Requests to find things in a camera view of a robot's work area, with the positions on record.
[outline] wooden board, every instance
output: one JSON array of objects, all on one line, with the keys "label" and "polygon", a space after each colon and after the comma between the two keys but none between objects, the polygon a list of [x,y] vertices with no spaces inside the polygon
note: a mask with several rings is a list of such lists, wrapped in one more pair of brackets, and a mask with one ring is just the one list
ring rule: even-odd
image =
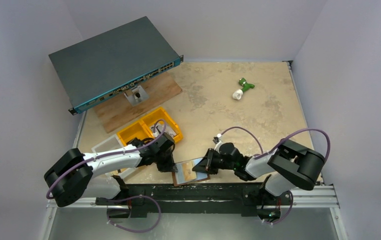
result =
[{"label": "wooden board", "polygon": [[141,86],[149,95],[149,99],[136,106],[132,106],[124,94],[120,94],[93,108],[107,133],[138,118],[182,92],[181,87],[168,72],[149,79]]}]

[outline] white wall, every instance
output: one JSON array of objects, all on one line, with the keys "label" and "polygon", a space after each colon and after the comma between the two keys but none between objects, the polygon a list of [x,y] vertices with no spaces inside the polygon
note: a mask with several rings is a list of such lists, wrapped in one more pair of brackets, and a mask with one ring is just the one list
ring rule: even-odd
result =
[{"label": "white wall", "polygon": [[65,0],[87,39],[143,16],[186,61],[293,59],[326,0]]},{"label": "white wall", "polygon": [[381,239],[381,0],[327,1],[292,69],[350,239]]},{"label": "white wall", "polygon": [[0,0],[0,240],[37,238],[44,173],[71,148],[80,118],[48,54],[81,39],[61,0]]}]

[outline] floor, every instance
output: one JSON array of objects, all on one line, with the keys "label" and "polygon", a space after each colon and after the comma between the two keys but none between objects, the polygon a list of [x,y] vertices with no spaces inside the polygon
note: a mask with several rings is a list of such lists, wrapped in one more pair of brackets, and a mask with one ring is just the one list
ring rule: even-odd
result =
[{"label": "floor", "polygon": [[[177,143],[173,153],[176,163],[202,157],[207,148],[214,147],[213,137],[232,126],[251,131],[264,150],[269,150],[288,134],[307,127],[286,62],[184,62],[169,72],[183,89],[161,105],[183,133],[183,140]],[[235,100],[232,94],[240,88],[238,80],[242,77],[255,88],[245,92],[241,100]],[[95,112],[88,110],[79,149],[83,153],[91,152],[93,146],[130,123],[106,133]],[[222,140],[234,143],[244,155],[260,153],[254,139],[244,131],[231,130]],[[307,132],[293,140],[312,148]],[[154,164],[142,167],[125,181],[173,182],[171,173],[158,172]],[[208,182],[241,180],[232,171],[221,170],[211,175]]]}]

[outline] green valve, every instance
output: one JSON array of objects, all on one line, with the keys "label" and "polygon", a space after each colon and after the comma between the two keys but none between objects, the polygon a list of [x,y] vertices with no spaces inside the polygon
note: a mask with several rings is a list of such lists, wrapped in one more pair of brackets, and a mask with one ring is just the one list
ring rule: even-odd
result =
[{"label": "green valve", "polygon": [[243,88],[242,89],[238,89],[236,90],[232,97],[236,100],[239,100],[242,98],[242,95],[244,94],[244,92],[248,91],[249,89],[253,89],[255,87],[254,84],[251,84],[251,83],[248,83],[247,80],[245,78],[240,78],[239,81],[238,81],[239,85],[241,85]]}]

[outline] white cap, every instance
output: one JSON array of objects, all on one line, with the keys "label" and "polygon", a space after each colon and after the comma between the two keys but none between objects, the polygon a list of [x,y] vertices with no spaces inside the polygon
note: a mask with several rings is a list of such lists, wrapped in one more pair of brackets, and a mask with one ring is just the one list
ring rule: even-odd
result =
[{"label": "white cap", "polygon": [[232,97],[233,97],[234,99],[236,99],[236,100],[239,100],[239,99],[242,98],[242,95],[243,95],[243,94],[244,94],[244,92],[243,92],[241,89],[238,89],[238,90],[236,90],[236,91],[233,93]]}]

